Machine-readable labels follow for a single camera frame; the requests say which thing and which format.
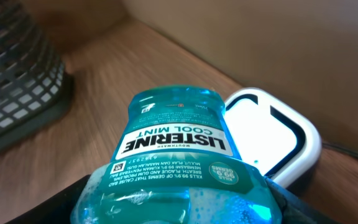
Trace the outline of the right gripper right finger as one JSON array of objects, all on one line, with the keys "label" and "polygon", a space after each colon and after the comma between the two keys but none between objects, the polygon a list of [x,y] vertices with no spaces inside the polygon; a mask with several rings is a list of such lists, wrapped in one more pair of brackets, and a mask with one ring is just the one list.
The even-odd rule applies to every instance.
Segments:
[{"label": "right gripper right finger", "polygon": [[283,224],[339,224],[339,222],[311,208],[307,203],[269,178],[265,177],[264,179],[278,203],[283,215]]}]

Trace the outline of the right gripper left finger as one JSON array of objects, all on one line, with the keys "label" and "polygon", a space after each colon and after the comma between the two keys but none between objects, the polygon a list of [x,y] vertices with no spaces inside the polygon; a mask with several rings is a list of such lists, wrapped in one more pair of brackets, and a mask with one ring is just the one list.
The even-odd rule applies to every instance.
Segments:
[{"label": "right gripper left finger", "polygon": [[22,215],[8,221],[6,224],[32,223],[67,223],[70,224],[70,214],[74,209],[90,174],[77,180],[67,188],[50,197]]}]

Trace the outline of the blue mouthwash bottle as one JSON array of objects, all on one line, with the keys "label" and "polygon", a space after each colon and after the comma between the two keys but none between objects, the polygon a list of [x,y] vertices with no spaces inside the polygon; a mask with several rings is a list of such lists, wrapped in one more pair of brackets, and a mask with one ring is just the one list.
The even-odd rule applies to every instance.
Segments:
[{"label": "blue mouthwash bottle", "polygon": [[163,86],[133,97],[110,163],[72,223],[281,223],[265,179],[241,160],[215,91]]}]

